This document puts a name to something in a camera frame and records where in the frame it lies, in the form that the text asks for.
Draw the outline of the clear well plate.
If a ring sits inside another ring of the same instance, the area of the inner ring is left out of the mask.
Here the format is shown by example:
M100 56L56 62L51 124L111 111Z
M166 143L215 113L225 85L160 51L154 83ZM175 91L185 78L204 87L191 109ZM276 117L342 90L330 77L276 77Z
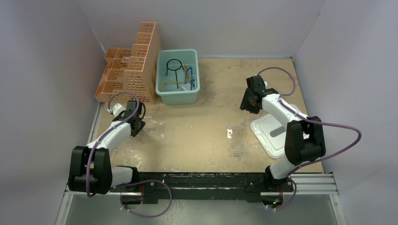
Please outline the clear well plate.
M227 139L231 154L246 153L244 129L241 125L227 127Z

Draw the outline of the blue safety glasses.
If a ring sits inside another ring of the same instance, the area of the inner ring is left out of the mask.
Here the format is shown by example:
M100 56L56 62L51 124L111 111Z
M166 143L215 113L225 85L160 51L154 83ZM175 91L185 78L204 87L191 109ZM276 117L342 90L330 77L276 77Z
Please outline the blue safety glasses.
M193 75L193 67L187 67L185 68L185 83L188 83L190 85L190 90L195 89L195 79Z

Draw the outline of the black ring stand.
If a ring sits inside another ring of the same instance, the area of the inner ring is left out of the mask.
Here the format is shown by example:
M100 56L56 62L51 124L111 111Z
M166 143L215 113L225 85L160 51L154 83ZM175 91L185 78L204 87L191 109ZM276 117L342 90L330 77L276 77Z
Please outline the black ring stand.
M183 64L179 59L170 59L166 63L166 77L174 78L177 88L179 88L178 71L184 71Z

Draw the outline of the amber rubber tubing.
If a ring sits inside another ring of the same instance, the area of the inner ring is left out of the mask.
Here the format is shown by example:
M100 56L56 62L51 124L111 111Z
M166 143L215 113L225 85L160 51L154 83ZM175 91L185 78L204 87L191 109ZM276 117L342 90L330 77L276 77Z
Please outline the amber rubber tubing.
M179 85L185 84L184 80L185 80L185 68L186 68L186 66L190 67L188 65L183 65L184 71L182 71L182 70L178 71ZM179 91L180 90L180 87L177 88L176 83L174 81L174 78L166 77L166 69L161 74L159 90L162 91L162 92L171 92L171 91Z

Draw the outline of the white paper tag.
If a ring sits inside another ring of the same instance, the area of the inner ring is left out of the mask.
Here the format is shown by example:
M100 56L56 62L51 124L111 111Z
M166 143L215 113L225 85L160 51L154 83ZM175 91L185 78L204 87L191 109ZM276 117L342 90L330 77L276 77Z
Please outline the white paper tag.
M195 86L192 83L185 83L179 85L181 91L191 91L195 90Z

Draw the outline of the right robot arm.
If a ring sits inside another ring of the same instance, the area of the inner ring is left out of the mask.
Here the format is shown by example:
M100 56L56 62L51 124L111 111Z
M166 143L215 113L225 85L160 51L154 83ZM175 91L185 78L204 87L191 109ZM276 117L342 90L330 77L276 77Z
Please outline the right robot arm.
M326 153L321 120L308 117L291 107L273 88L266 88L261 76L246 79L247 88L240 105L241 110L258 114L265 110L286 130L284 155L265 169L263 184L270 191L285 183L293 170L313 162Z

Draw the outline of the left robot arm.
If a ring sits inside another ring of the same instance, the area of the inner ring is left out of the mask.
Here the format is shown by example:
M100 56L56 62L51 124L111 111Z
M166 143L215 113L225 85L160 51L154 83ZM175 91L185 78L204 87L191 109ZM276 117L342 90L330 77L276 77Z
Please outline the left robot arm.
M128 101L127 106L115 104L111 109L113 120L108 129L96 140L72 150L68 188L85 192L89 197L106 194L122 185L127 191L139 188L136 167L112 167L110 155L129 137L135 137L145 126L144 103Z

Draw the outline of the white tub lid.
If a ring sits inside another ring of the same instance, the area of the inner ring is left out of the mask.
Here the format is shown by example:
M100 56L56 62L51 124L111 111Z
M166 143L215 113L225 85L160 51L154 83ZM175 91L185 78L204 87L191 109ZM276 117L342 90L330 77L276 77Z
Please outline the white tub lid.
M250 127L271 158L277 159L284 155L286 129L275 117L267 114L253 120Z

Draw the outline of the orange plastic rack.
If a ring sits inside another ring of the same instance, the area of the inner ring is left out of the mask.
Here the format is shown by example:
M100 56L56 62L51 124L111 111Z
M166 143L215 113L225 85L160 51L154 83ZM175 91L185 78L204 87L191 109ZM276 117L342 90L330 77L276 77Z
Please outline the orange plastic rack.
M100 103L126 102L134 93L141 102L153 104L156 101L155 80L157 55L161 50L158 25L155 22L141 22L135 43L130 48L108 48L104 59L106 67L94 98Z

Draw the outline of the teal plastic tub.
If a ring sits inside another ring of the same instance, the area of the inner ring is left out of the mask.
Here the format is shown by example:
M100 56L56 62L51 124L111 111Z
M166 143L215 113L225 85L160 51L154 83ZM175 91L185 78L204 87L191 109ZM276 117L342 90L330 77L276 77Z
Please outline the teal plastic tub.
M156 94L166 105L193 104L200 91L197 51L163 50L157 55Z

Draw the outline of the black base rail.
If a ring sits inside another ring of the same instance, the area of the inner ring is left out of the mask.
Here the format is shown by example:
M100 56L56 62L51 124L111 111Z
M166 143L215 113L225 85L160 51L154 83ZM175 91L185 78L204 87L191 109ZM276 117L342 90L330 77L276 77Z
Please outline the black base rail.
M139 172L137 186L119 185L112 193L137 194L144 204L159 200L242 200L273 205L283 203L283 194L294 191L287 178L271 181L262 172Z

